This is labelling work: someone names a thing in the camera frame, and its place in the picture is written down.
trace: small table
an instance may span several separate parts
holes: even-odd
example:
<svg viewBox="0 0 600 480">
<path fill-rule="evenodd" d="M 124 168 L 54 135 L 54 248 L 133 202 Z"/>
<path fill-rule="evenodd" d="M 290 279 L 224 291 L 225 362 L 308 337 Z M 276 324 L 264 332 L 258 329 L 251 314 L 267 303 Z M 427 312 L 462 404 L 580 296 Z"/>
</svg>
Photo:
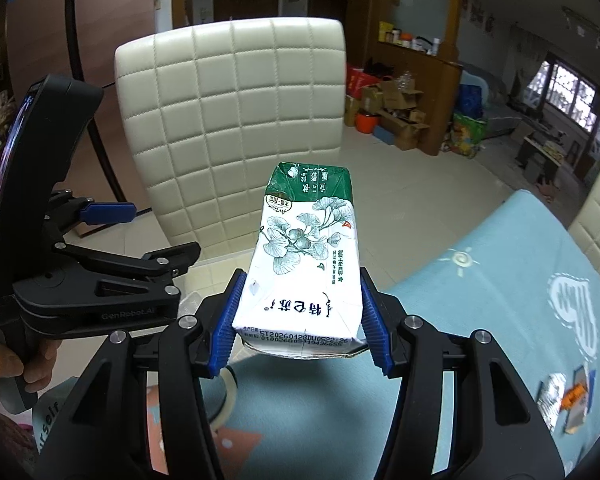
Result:
<svg viewBox="0 0 600 480">
<path fill-rule="evenodd" d="M 544 178 L 548 182 L 555 180 L 555 174 L 558 168 L 562 165 L 561 162 L 553 158 L 544 147 L 540 146 L 535 140 L 530 137 L 525 137 L 524 142 L 520 146 L 520 150 L 516 155 L 516 160 L 520 166 L 524 169 L 528 163 L 529 157 L 535 153 L 540 153 L 544 157 Z"/>
</svg>

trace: orange bucket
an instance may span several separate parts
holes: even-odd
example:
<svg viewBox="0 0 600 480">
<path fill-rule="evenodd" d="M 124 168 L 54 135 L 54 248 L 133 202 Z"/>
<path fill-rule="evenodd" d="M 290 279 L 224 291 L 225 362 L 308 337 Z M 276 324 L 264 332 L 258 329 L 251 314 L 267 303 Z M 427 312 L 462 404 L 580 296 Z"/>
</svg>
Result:
<svg viewBox="0 0 600 480">
<path fill-rule="evenodd" d="M 356 130 L 361 134 L 372 134 L 379 123 L 380 116 L 366 115 L 360 112 L 356 114 Z"/>
</svg>

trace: orange object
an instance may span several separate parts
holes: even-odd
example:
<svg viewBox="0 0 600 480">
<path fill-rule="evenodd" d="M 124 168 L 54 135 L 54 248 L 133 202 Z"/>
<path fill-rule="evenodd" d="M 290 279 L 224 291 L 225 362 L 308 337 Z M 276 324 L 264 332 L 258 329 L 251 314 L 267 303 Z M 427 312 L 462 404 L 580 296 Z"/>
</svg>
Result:
<svg viewBox="0 0 600 480">
<path fill-rule="evenodd" d="M 564 394 L 560 404 L 560 409 L 570 410 L 585 393 L 587 393 L 587 389 L 584 387 L 584 385 L 580 383 L 576 384 L 571 390 L 568 390 Z"/>
<path fill-rule="evenodd" d="M 380 117 L 377 115 L 356 114 L 356 130 L 361 134 L 372 134 L 379 123 Z"/>
</svg>

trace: metal screw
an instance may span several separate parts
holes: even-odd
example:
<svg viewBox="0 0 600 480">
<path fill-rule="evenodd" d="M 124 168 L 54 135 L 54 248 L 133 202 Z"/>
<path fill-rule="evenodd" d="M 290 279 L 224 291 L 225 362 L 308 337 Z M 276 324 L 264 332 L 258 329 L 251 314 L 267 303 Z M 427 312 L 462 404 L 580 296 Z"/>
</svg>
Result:
<svg viewBox="0 0 600 480">
<path fill-rule="evenodd" d="M 114 345 L 119 345 L 126 339 L 126 332 L 124 330 L 115 330 L 109 335 L 109 341 Z"/>
<path fill-rule="evenodd" d="M 404 318 L 404 324 L 409 328 L 417 330 L 422 326 L 422 318 L 418 316 L 407 316 Z"/>
<path fill-rule="evenodd" d="M 486 330 L 478 330 L 478 332 L 475 333 L 475 340 L 478 343 L 486 345 L 487 343 L 491 342 L 491 334 Z"/>
<path fill-rule="evenodd" d="M 178 320 L 178 326 L 180 328 L 193 328 L 198 324 L 196 316 L 182 316 Z"/>
</svg>

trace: hand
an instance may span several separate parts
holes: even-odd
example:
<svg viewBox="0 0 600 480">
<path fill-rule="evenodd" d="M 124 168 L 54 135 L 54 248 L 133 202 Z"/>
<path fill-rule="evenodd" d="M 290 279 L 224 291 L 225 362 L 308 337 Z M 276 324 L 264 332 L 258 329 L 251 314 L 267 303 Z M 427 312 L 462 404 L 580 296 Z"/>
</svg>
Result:
<svg viewBox="0 0 600 480">
<path fill-rule="evenodd" d="M 23 375 L 27 383 L 25 390 L 29 393 L 45 388 L 51 382 L 60 343 L 60 340 L 43 339 L 38 353 L 26 365 L 13 351 L 0 344 L 0 378 Z"/>
</svg>

